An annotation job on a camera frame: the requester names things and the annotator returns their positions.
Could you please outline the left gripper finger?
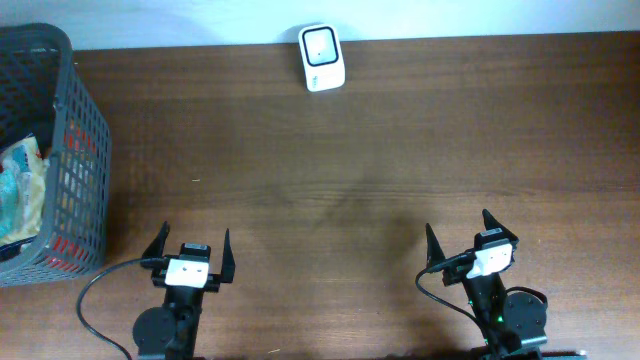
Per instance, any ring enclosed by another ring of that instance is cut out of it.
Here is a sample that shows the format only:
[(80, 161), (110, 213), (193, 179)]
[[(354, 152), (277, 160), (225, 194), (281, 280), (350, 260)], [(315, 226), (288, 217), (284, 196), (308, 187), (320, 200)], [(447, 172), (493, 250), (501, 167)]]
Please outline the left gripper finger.
[(235, 275), (236, 263), (231, 247), (230, 230), (225, 232), (223, 260), (220, 271), (220, 282), (230, 284), (233, 282)]
[(161, 258), (164, 253), (164, 246), (169, 233), (170, 233), (170, 225), (167, 221), (164, 221), (154, 240), (143, 252), (142, 258), (143, 259)]

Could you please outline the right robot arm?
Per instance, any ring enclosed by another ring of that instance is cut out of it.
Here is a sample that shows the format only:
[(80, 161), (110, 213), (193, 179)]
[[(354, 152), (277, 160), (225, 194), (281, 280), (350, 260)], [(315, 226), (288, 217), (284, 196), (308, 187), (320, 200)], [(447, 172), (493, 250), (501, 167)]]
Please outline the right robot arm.
[[(501, 274), (515, 262), (519, 238), (488, 211), (482, 211), (485, 230), (474, 236), (470, 249), (444, 255), (430, 225), (425, 226), (426, 267), (415, 278), (420, 292), (457, 311), (479, 328), (485, 346), (475, 350), (479, 359), (541, 359), (547, 343), (547, 297), (527, 287), (507, 288)], [(420, 284), (425, 274), (440, 273), (443, 284), (461, 284), (468, 298), (466, 311), (429, 292)]]

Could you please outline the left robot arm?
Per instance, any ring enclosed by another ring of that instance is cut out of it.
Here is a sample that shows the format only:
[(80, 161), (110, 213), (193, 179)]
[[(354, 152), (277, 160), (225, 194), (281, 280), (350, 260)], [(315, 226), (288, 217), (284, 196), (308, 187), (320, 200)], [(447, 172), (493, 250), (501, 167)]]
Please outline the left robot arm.
[(136, 319), (132, 337), (140, 359), (192, 359), (194, 357), (202, 303), (207, 293), (217, 293), (233, 282), (235, 259), (230, 233), (226, 232), (221, 270), (210, 271), (211, 247), (184, 243), (176, 255), (164, 253), (170, 225), (159, 233), (142, 254), (142, 268), (151, 272), (151, 281), (165, 290), (163, 303), (142, 312)]

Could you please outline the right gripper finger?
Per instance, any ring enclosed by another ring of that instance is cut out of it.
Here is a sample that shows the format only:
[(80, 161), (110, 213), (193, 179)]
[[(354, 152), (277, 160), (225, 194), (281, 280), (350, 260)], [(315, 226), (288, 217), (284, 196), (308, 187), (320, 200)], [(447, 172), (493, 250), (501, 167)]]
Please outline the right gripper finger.
[(425, 224), (425, 233), (427, 243), (426, 267), (435, 268), (445, 260), (445, 255), (429, 223)]
[(482, 210), (482, 217), (485, 226), (483, 235), (505, 233), (503, 225), (495, 219), (495, 217), (489, 212), (488, 209)]

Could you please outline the cream and blue snack bag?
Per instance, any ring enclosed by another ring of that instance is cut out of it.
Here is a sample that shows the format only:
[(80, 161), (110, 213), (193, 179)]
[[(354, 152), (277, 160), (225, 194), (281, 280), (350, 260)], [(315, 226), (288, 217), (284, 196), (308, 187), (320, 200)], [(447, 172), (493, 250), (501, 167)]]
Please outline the cream and blue snack bag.
[(39, 234), (50, 166), (29, 134), (1, 152), (1, 245)]

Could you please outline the orange biscuit packet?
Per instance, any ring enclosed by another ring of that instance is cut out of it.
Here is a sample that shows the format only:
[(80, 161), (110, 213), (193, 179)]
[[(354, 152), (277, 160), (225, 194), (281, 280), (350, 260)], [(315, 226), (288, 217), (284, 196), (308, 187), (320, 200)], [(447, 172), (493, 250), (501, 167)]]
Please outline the orange biscuit packet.
[(66, 273), (86, 271), (90, 255), (94, 205), (95, 144), (76, 120), (69, 120), (60, 152), (59, 181), (54, 227), (49, 246), (53, 251), (46, 264)]

